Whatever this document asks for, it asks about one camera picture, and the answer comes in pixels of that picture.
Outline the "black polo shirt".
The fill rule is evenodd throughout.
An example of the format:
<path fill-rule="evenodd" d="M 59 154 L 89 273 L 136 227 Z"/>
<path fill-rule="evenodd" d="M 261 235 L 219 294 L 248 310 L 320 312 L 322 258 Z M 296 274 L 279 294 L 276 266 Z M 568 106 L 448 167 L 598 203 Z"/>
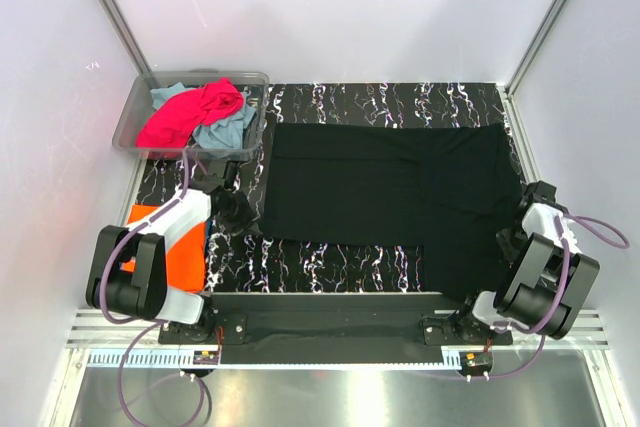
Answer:
<path fill-rule="evenodd" d="M 498 289 L 498 234 L 521 199 L 501 124 L 391 129 L 282 123 L 261 229 L 345 246 L 417 247 L 421 280 L 454 300 Z"/>

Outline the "folded blue t-shirt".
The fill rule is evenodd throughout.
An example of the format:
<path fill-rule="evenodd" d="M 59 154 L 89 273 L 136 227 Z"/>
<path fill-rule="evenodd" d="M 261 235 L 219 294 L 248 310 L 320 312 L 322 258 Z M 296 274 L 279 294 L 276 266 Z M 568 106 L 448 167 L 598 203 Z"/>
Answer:
<path fill-rule="evenodd" d="M 203 284 L 202 290 L 206 290 L 207 282 L 208 282 L 208 272 L 209 272 L 209 252 L 210 252 L 210 236 L 212 229 L 213 221 L 209 219 L 204 223 L 204 233 L 203 233 Z"/>

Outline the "left aluminium frame post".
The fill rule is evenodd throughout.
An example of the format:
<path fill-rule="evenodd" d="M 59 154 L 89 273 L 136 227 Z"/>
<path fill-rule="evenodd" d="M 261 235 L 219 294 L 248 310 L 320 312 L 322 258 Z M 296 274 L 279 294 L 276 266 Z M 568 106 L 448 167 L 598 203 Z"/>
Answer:
<path fill-rule="evenodd" d="M 149 73 L 151 67 L 126 21 L 117 0 L 98 1 L 137 71 L 140 74 Z"/>

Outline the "folded orange t-shirt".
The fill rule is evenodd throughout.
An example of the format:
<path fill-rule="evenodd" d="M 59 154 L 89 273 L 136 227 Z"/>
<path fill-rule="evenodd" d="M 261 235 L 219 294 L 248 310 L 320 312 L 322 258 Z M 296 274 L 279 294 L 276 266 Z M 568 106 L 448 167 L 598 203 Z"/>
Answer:
<path fill-rule="evenodd" d="M 152 233 L 162 234 L 165 243 L 166 278 L 169 287 L 198 293 L 205 284 L 207 223 L 194 224 L 188 231 L 183 222 L 170 227 L 167 214 L 153 224 Z"/>

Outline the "aluminium front rail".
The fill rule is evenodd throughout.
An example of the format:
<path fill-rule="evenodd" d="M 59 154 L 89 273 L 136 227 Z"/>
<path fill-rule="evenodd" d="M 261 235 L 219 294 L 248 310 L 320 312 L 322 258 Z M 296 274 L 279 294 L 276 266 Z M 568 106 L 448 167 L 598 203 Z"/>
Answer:
<path fill-rule="evenodd" d="M 80 309 L 74 319 L 71 333 L 67 340 L 68 347 L 95 347 L 95 348 L 124 348 L 142 330 L 151 325 L 149 321 L 136 320 L 124 325 L 116 325 L 105 320 L 98 311 Z M 595 310 L 582 311 L 577 319 L 577 327 L 560 340 L 547 338 L 545 349 L 548 350 L 608 350 L 609 344 L 600 317 Z M 150 333 L 145 334 L 138 345 L 142 348 L 154 348 L 160 346 L 159 336 L 162 328 L 156 327 Z M 505 350 L 534 349 L 539 344 L 537 335 L 526 335 L 517 330 L 510 331 L 513 344 L 506 347 L 493 343 L 493 349 Z"/>

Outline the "pink t-shirt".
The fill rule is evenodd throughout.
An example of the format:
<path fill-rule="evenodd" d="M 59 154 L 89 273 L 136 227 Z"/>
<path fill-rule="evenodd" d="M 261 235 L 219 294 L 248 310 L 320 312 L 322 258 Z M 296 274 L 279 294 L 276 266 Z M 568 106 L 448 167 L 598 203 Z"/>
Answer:
<path fill-rule="evenodd" d="M 243 94 L 227 78 L 198 88 L 176 83 L 150 93 L 154 113 L 137 135 L 138 148 L 184 148 L 197 127 L 224 121 L 245 104 Z"/>

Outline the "grey-blue t-shirt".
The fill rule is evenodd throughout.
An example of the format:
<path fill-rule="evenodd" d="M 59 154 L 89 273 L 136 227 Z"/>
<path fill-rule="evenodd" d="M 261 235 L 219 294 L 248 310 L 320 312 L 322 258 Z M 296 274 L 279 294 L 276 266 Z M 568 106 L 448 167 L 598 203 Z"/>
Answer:
<path fill-rule="evenodd" d="M 194 142 L 197 146 L 208 150 L 238 150 L 242 148 L 244 134 L 256 116 L 257 109 L 249 103 L 248 94 L 240 92 L 245 99 L 241 110 L 230 118 L 216 122 L 209 127 L 197 127 L 190 137 L 189 143 Z"/>

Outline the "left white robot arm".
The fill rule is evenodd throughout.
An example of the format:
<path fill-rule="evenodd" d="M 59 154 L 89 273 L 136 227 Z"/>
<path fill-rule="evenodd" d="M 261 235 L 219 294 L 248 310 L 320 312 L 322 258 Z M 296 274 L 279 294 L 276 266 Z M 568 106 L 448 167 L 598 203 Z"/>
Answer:
<path fill-rule="evenodd" d="M 210 168 L 141 219 L 99 232 L 85 299 L 107 321 L 179 326 L 196 343 L 222 333 L 211 298 L 172 286 L 167 268 L 170 250 L 199 225 L 215 220 L 228 234 L 239 235 L 256 224 L 246 194 L 233 188 L 239 164 L 214 161 Z"/>

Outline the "aluminium frame post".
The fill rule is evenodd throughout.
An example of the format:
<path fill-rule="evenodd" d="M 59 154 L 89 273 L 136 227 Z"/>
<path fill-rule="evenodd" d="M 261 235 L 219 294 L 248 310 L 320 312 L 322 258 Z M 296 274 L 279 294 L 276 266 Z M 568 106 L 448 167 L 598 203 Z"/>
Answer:
<path fill-rule="evenodd" d="M 149 73 L 151 67 L 126 21 L 117 0 L 98 1 L 137 71 L 140 74 Z"/>
<path fill-rule="evenodd" d="M 570 0 L 552 0 L 539 26 L 529 42 L 514 73 L 505 84 L 504 90 L 508 97 L 513 97 L 528 74 L 538 54 L 545 46 L 548 38 L 561 18 Z"/>

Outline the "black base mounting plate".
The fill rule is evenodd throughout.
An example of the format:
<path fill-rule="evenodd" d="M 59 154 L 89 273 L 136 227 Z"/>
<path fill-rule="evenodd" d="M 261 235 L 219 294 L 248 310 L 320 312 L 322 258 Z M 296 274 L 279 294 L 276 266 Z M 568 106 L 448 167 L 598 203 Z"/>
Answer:
<path fill-rule="evenodd" d="M 203 314 L 202 327 L 173 322 L 159 334 L 159 342 L 197 345 L 219 338 L 224 345 L 246 345 L 281 336 L 310 340 L 380 337 L 429 346 L 512 343 L 510 335 L 498 336 L 475 319 L 470 304 L 456 303 L 438 293 L 215 293 L 205 300 Z"/>

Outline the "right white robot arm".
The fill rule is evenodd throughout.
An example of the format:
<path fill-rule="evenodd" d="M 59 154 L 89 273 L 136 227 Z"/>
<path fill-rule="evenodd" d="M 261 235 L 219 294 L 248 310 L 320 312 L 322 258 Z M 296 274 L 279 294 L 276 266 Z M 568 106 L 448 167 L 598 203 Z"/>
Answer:
<path fill-rule="evenodd" d="M 544 181 L 526 186 L 513 226 L 500 237 L 511 262 L 505 280 L 449 319 L 462 342 L 480 344 L 512 330 L 559 340 L 571 330 L 600 265 L 578 248 L 555 194 Z"/>

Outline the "right aluminium frame post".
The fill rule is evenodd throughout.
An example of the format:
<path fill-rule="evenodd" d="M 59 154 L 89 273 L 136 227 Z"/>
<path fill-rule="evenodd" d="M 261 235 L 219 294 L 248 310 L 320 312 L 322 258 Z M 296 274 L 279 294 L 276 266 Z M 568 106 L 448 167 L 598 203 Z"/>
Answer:
<path fill-rule="evenodd" d="M 561 18 L 570 0 L 552 0 L 539 26 L 529 42 L 514 73 L 505 84 L 504 90 L 508 97 L 513 97 L 528 74 L 538 54 L 545 46 L 548 38 Z"/>

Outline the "black marbled table mat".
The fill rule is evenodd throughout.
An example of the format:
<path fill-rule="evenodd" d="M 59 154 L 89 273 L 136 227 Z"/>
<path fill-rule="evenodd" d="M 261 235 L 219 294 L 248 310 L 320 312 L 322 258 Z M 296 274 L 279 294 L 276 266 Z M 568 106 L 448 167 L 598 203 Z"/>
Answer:
<path fill-rule="evenodd" d="M 275 128 L 280 123 L 371 128 L 470 128 L 497 125 L 508 164 L 523 175 L 513 126 L 495 85 L 489 83 L 275 84 L 270 87 L 263 143 L 236 177 L 257 212 L 264 209 Z M 345 246 L 274 239 L 262 234 L 229 235 L 212 220 L 205 292 L 375 293 L 452 291 L 463 300 L 472 290 L 495 290 L 510 266 L 474 256 L 457 269 L 422 247 Z"/>

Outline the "clear plastic bin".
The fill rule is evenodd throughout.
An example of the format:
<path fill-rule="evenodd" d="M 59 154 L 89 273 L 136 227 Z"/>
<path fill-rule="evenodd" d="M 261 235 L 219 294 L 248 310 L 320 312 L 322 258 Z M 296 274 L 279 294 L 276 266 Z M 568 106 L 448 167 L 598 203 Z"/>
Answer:
<path fill-rule="evenodd" d="M 249 103 L 257 109 L 256 116 L 244 134 L 242 148 L 208 150 L 197 146 L 194 142 L 190 142 L 182 149 L 149 149 L 135 146 L 138 133 L 154 113 L 150 95 L 152 89 L 170 87 L 178 82 L 189 88 L 197 88 L 222 78 L 229 79 L 238 90 L 246 92 Z M 113 137 L 113 146 L 154 160 L 179 158 L 182 152 L 187 150 L 190 155 L 201 158 L 248 162 L 261 144 L 265 111 L 268 105 L 268 90 L 269 78 L 263 73 L 195 70 L 143 74 L 133 83 Z"/>

